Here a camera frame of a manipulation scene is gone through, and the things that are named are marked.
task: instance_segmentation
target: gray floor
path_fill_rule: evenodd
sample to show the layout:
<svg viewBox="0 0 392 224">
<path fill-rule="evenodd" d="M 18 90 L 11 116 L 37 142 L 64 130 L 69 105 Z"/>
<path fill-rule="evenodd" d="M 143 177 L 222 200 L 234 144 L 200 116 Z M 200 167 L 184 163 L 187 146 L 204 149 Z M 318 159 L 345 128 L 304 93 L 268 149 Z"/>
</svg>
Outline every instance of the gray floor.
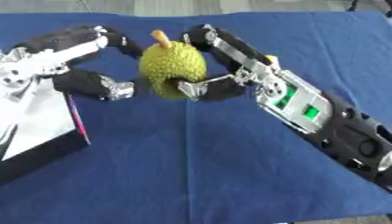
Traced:
<svg viewBox="0 0 392 224">
<path fill-rule="evenodd" d="M 350 0 L 0 0 L 0 12 L 109 12 L 136 16 L 192 16 L 237 11 L 344 11 Z M 359 11 L 387 11 L 382 0 L 360 0 Z M 392 224 L 386 216 L 301 222 Z"/>
</svg>

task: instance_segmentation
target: blue tablecloth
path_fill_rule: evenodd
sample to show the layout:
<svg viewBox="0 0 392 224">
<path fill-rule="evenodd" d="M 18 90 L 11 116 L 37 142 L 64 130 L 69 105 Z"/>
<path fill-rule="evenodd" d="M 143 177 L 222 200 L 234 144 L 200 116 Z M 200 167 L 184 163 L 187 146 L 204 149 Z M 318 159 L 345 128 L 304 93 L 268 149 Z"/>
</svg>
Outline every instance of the blue tablecloth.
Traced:
<svg viewBox="0 0 392 224">
<path fill-rule="evenodd" d="M 280 56 L 283 67 L 392 127 L 392 29 L 377 13 L 1 15 L 0 48 L 78 24 L 113 26 L 145 48 L 153 29 L 175 39 L 201 23 Z M 210 74 L 225 72 L 207 58 Z M 115 50 L 83 66 L 137 76 L 137 61 Z M 92 146 L 1 187 L 0 223 L 264 224 L 392 213 L 392 195 L 335 164 L 250 94 L 78 103 Z"/>
</svg>

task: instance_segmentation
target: green light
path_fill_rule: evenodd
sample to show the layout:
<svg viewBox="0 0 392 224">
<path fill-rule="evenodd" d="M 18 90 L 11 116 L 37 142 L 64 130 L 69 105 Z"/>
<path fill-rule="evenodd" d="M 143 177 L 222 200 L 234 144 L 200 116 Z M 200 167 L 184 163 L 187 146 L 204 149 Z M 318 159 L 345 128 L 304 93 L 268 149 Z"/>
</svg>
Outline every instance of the green light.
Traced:
<svg viewBox="0 0 392 224">
<path fill-rule="evenodd" d="M 304 110 L 304 115 L 313 120 L 319 114 L 319 110 L 312 105 L 308 105 Z"/>
<path fill-rule="evenodd" d="M 284 107 L 287 105 L 287 103 L 289 103 L 291 97 L 294 96 L 296 91 L 297 91 L 296 87 L 287 83 L 287 94 L 284 96 L 282 100 L 275 102 L 275 106 L 279 109 L 284 109 Z"/>
</svg>

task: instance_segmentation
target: green spiky fruit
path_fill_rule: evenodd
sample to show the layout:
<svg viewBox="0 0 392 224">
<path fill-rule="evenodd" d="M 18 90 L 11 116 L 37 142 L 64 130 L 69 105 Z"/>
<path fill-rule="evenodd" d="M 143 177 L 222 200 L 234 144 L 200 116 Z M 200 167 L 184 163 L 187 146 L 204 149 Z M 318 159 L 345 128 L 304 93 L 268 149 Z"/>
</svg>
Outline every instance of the green spiky fruit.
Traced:
<svg viewBox="0 0 392 224">
<path fill-rule="evenodd" d="M 167 47 L 160 42 L 147 48 L 140 59 L 139 69 L 150 81 L 155 94 L 172 100 L 186 96 L 170 80 L 202 81 L 207 70 L 203 56 L 195 47 L 175 41 L 170 41 Z"/>
</svg>

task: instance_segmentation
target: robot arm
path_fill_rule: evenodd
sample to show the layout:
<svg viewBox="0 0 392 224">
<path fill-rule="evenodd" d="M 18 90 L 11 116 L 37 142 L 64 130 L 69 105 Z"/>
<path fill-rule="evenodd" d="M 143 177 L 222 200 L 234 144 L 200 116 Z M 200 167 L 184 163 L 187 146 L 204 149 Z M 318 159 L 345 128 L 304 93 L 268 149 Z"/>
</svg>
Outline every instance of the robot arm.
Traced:
<svg viewBox="0 0 392 224">
<path fill-rule="evenodd" d="M 133 59 L 142 55 L 142 49 L 130 38 L 109 27 L 94 25 L 38 36 L 16 45 L 8 54 L 0 53 L 0 158 L 43 79 L 52 79 L 60 92 L 100 100 L 119 100 L 135 94 L 134 81 L 115 82 L 97 72 L 73 69 L 108 46 Z"/>
<path fill-rule="evenodd" d="M 211 53 L 230 72 L 199 83 L 179 81 L 188 97 L 221 100 L 254 86 L 261 108 L 350 171 L 392 192 L 392 134 L 381 123 L 281 69 L 277 57 L 210 24 L 194 27 L 182 39 Z"/>
</svg>

